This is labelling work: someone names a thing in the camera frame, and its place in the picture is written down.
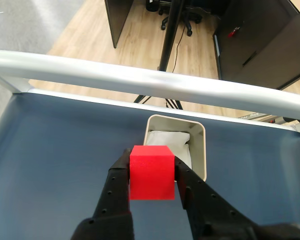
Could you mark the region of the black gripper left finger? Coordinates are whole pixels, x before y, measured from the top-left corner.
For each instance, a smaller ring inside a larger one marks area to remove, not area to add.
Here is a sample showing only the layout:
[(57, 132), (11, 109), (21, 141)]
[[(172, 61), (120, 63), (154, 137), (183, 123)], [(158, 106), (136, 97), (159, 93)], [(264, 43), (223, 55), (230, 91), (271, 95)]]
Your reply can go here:
[(75, 229), (72, 240), (133, 240), (134, 227), (130, 211), (131, 149), (110, 167), (95, 211)]

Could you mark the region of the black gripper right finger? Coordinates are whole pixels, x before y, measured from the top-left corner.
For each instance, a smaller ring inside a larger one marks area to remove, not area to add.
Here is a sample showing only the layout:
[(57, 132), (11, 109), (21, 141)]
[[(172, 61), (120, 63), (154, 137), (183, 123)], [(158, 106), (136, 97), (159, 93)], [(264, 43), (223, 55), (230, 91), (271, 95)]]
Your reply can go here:
[(256, 226), (178, 157), (174, 179), (194, 240), (256, 240)]

